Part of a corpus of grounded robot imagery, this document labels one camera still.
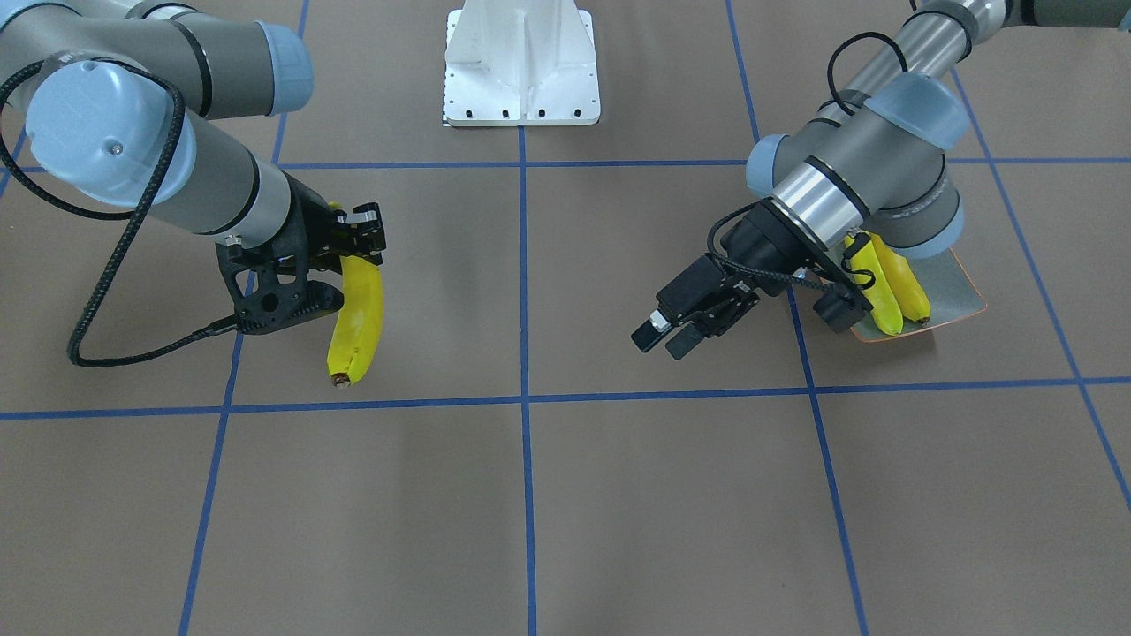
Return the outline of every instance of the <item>brown floor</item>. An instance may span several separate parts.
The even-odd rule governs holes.
[[[863,345],[800,290],[674,362],[628,337],[655,292],[905,2],[585,0],[602,121],[525,131],[440,126],[452,0],[196,6],[309,45],[305,109],[222,126],[381,203],[378,360],[335,390],[318,320],[72,368],[120,226],[5,175],[0,634],[1129,631],[1126,34],[1007,29],[947,78],[988,311]],[[87,349],[226,307],[211,244],[150,223]]]

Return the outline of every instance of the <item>gray robot arm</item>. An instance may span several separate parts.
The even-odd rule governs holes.
[[[871,309],[828,253],[852,231],[875,231],[909,258],[948,249],[965,210],[944,154],[968,119],[939,78],[1002,27],[1019,25],[1131,29],[1131,0],[933,0],[893,38],[869,34],[890,48],[839,89],[830,61],[834,98],[796,135],[756,145],[746,181],[759,200],[716,224],[708,253],[656,294],[658,309],[632,334],[637,346],[647,352],[676,332],[665,346],[682,358],[726,333],[758,302],[756,290],[776,296],[791,284],[820,289],[813,309],[843,332]],[[715,233],[734,218],[719,249]],[[802,268],[830,282],[794,278]]]
[[[342,293],[309,280],[310,269],[340,274],[345,256],[381,261],[377,204],[331,207],[208,121],[307,103],[310,58],[286,27],[233,24],[180,2],[0,0],[0,79],[9,77],[3,100],[25,112],[43,167],[96,200],[137,208],[107,215],[62,204],[3,148],[14,178],[69,212],[130,218],[127,234],[152,214],[211,239],[234,304],[233,316],[217,321],[225,329],[266,334],[337,311]],[[175,152],[165,152],[180,118]],[[159,189],[145,201],[154,179]],[[123,235],[114,258],[131,240]],[[244,295],[236,275],[249,270],[257,285]],[[89,363],[71,344],[72,362]]]

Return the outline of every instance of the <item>mounting hole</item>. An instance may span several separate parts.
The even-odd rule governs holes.
[[[275,294],[267,294],[264,300],[259,301],[259,306],[264,308],[264,311],[268,313],[275,311],[279,308],[279,296]]]

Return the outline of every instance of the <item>banana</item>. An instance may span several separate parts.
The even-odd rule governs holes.
[[[926,292],[920,285],[907,259],[891,251],[879,234],[872,234],[872,247],[875,248],[875,256],[880,260],[880,267],[883,268],[883,275],[888,278],[888,285],[896,294],[899,310],[908,320],[925,325],[931,319],[931,301],[927,300]]]
[[[852,242],[851,238],[845,237],[845,248]],[[875,275],[875,284],[864,290],[864,298],[872,303],[872,320],[875,321],[875,326],[889,336],[903,333],[904,315],[900,313],[899,302],[896,301],[896,295],[891,293],[888,280],[883,276],[883,268],[880,267],[880,260],[875,257],[875,249],[871,241],[864,246],[864,249],[856,252],[856,256],[852,257],[848,266],[853,269],[867,269]],[[853,277],[857,285],[867,282],[867,276],[864,274],[853,274]]]
[[[347,387],[365,376],[381,340],[385,294],[381,269],[364,258],[342,258],[342,292],[345,306],[338,311],[326,369],[336,387]]]

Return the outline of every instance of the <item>blue tape line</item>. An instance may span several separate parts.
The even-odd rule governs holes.
[[[1112,378],[1083,378],[1086,385],[1131,385],[1131,376],[1116,376]]]
[[[532,404],[561,404],[569,402],[631,402],[649,399],[702,399],[707,397],[777,397],[783,395],[806,395],[805,387],[784,388],[735,388],[701,390],[656,390],[632,393],[567,393],[532,395]]]
[[[24,151],[24,141],[27,140],[27,134],[21,128],[19,130],[19,137],[16,139],[16,146],[11,151],[11,158],[19,158],[19,153]],[[0,169],[3,172],[3,177],[0,177],[0,197],[8,190],[8,181],[11,180],[11,173],[7,170]]]
[[[254,287],[254,274],[248,275],[244,295]],[[208,482],[205,485],[205,500],[200,506],[200,523],[197,525],[197,541],[192,547],[192,564],[189,566],[189,583],[184,588],[184,605],[181,608],[181,624],[178,636],[187,636],[189,621],[192,619],[192,603],[197,598],[197,582],[200,579],[200,562],[205,555],[205,540],[208,538],[208,522],[211,518],[211,504],[216,495],[216,479],[219,476],[219,461],[224,453],[224,438],[227,436],[228,407],[235,394],[235,377],[240,370],[240,354],[243,351],[243,334],[236,333],[232,344],[232,367],[224,387],[224,404],[221,407],[219,423],[216,426],[216,441],[213,444],[211,462],[208,464]]]
[[[607,160],[607,161],[532,161],[527,167],[654,167],[665,165],[745,165],[746,160]]]
[[[1074,378],[1038,378],[1031,380],[976,380],[956,383],[909,383],[900,385],[855,385],[814,387],[821,395],[844,395],[852,393],[905,393],[926,390],[977,390],[993,388],[1027,388],[1051,386],[1076,386]]]
[[[16,411],[0,413],[0,422],[19,420],[89,420],[96,418],[159,418],[171,415],[216,415],[219,406],[167,406],[154,409],[90,409],[77,411]]]
[[[958,93],[962,97],[962,103],[966,105],[966,111],[970,115],[970,123],[974,126],[974,132],[978,138],[978,145],[982,146],[982,153],[986,156],[990,172],[993,174],[994,182],[998,184],[998,191],[1001,194],[1002,203],[1005,204],[1005,213],[1009,215],[1009,221],[1013,225],[1013,232],[1017,234],[1017,240],[1021,246],[1021,251],[1025,253],[1025,260],[1029,265],[1029,272],[1033,274],[1033,280],[1037,283],[1037,290],[1041,292],[1041,299],[1044,301],[1045,309],[1048,311],[1048,318],[1052,320],[1053,329],[1055,329],[1056,337],[1060,340],[1061,349],[1064,351],[1064,358],[1068,360],[1068,364],[1072,369],[1072,377],[1076,379],[1077,386],[1080,389],[1080,397],[1083,399],[1085,406],[1088,410],[1088,416],[1091,418],[1091,426],[1096,429],[1096,436],[1099,438],[1099,444],[1104,449],[1104,454],[1107,456],[1107,463],[1111,465],[1112,473],[1115,475],[1115,482],[1119,484],[1120,491],[1123,495],[1123,501],[1126,505],[1128,510],[1131,512],[1131,488],[1128,488],[1126,479],[1123,475],[1123,469],[1120,467],[1119,459],[1115,457],[1115,453],[1112,450],[1112,445],[1107,439],[1107,432],[1104,430],[1104,424],[1099,421],[1099,414],[1096,413],[1096,409],[1091,403],[1091,395],[1088,394],[1088,385],[1083,381],[1080,368],[1076,362],[1076,356],[1072,354],[1072,347],[1069,346],[1068,336],[1065,336],[1064,329],[1061,327],[1060,318],[1056,316],[1056,309],[1053,307],[1052,296],[1048,294],[1048,289],[1045,287],[1045,282],[1041,277],[1041,270],[1037,268],[1036,259],[1033,257],[1029,243],[1025,239],[1025,233],[1021,231],[1021,224],[1017,218],[1017,213],[1013,210],[1013,204],[1009,198],[1009,192],[1005,190],[1005,183],[1002,181],[1001,174],[998,171],[996,161],[990,152],[990,145],[986,143],[985,136],[982,134],[982,127],[978,124],[978,120],[974,115],[974,108],[970,105],[969,95],[966,94],[966,89],[962,87],[962,83],[958,78],[958,71],[951,69],[950,75],[955,79],[955,86],[958,88]]]
[[[1128,385],[1129,376],[1083,378],[1087,385]],[[814,386],[818,395],[873,394],[873,393],[914,393],[936,390],[984,390],[1012,389],[1031,387],[1076,386],[1074,378],[1036,378],[1025,380],[981,380],[953,383],[908,383],[891,385],[845,385]],[[659,399],[703,399],[711,397],[778,397],[788,395],[808,395],[808,387],[749,388],[749,389],[694,389],[694,390],[656,390],[656,392],[621,392],[621,393],[564,393],[530,395],[530,404],[563,404],[576,402],[636,402]],[[500,395],[490,397],[438,397],[418,399],[374,399],[363,402],[304,402],[275,404],[233,404],[230,413],[286,413],[308,411],[363,411],[383,409],[442,409],[452,406],[485,406],[493,404],[521,404],[521,395]],[[21,420],[66,420],[97,418],[149,418],[162,415],[216,415],[222,406],[170,406],[153,409],[100,409],[77,411],[16,411],[0,412],[0,421]]]
[[[864,599],[860,591],[860,581],[856,578],[856,562],[852,556],[852,541],[848,539],[848,525],[845,523],[844,507],[840,504],[840,489],[837,487],[837,475],[832,467],[832,453],[829,450],[829,440],[824,435],[824,418],[821,415],[821,404],[818,399],[818,392],[813,383],[813,369],[809,360],[809,347],[805,345],[805,332],[801,326],[801,313],[797,310],[797,299],[793,293],[793,287],[787,291],[789,299],[789,313],[793,317],[793,332],[797,338],[797,352],[801,355],[801,368],[805,373],[806,393],[809,394],[809,406],[813,412],[813,423],[817,427],[817,440],[821,447],[821,462],[824,465],[824,479],[829,484],[829,498],[832,501],[832,515],[837,522],[837,534],[840,538],[840,552],[844,555],[845,571],[848,575],[848,587],[852,592],[853,607],[856,610],[856,625],[861,636],[869,636],[867,616],[864,612]]]
[[[283,137],[286,135],[286,115],[279,115],[279,126],[275,129],[275,149],[271,151],[271,163],[279,165],[279,155],[283,154]]]
[[[1131,163],[1131,157],[993,157],[986,163]]]
[[[280,163],[283,170],[431,170],[467,167],[518,167],[516,161],[420,161],[388,163]]]
[[[985,157],[947,157],[949,163],[985,164]],[[417,162],[278,162],[283,170],[442,170],[519,167],[517,161],[417,161]],[[1121,164],[1131,163],[1131,157],[994,157],[994,163],[1067,163],[1067,164]],[[720,166],[745,165],[744,158],[716,160],[593,160],[593,161],[527,161],[526,167],[655,167],[655,166]],[[24,169],[25,172],[43,172],[38,166]]]
[[[746,78],[746,62],[742,57],[742,44],[739,42],[739,26],[734,22],[734,5],[726,0],[726,19],[731,24],[731,40],[734,41],[734,57],[739,61],[739,78],[742,80],[742,94],[746,98],[746,114],[750,115],[750,130],[754,134],[754,143],[761,139],[758,130],[758,115],[754,113],[754,100],[750,94],[750,80]]]
[[[302,12],[299,14],[299,29],[295,34],[299,40],[302,40],[307,35],[307,16],[310,14],[310,0],[302,0]]]
[[[279,404],[234,404],[232,413],[292,413],[305,411],[366,411],[383,409],[431,409],[444,406],[483,406],[487,404],[519,404],[517,395],[495,397],[435,397],[421,399],[371,399],[363,402],[307,402]]]
[[[523,497],[526,509],[526,630],[538,634],[538,590],[535,574],[534,465],[530,446],[530,347],[526,233],[526,128],[518,127],[518,280],[519,280],[519,368],[523,398]]]

